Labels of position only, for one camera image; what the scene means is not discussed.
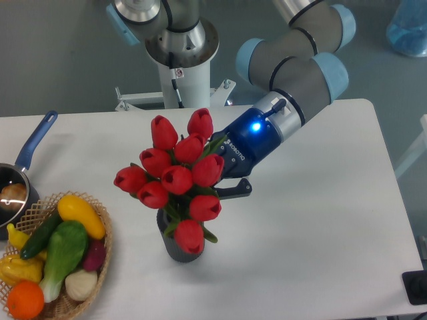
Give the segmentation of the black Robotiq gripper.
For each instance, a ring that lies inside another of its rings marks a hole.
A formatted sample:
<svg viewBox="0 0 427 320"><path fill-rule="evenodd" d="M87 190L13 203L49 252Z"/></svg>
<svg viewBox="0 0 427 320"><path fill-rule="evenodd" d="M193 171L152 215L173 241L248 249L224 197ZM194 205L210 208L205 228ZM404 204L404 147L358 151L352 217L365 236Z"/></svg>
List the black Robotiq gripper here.
<svg viewBox="0 0 427 320"><path fill-rule="evenodd" d="M222 179L246 177L252 169L266 158L282 142L281 135L273 126L270 117L275 112L250 108L225 129L213 134L213 139L223 139L214 153L224 159ZM233 187L214 187L221 200L248 197L252 185L241 178Z"/></svg>

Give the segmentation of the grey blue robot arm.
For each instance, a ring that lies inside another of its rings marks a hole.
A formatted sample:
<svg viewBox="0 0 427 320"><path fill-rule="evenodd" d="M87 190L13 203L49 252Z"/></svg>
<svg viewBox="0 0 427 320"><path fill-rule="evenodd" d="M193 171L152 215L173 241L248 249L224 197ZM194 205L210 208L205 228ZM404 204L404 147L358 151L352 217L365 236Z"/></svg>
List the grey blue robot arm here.
<svg viewBox="0 0 427 320"><path fill-rule="evenodd" d="M290 27L277 41L250 39L236 55L236 71L266 91L251 109L217 132L225 159L218 189L222 199L245 197L252 169L299 128L339 97L348 73L336 57L356 31L351 11L323 1L276 1ZM117 33L130 45L143 43L157 65L168 109L220 107L231 86L210 87L210 62L219 47L216 28L199 14L198 1L111 1L106 9Z"/></svg>

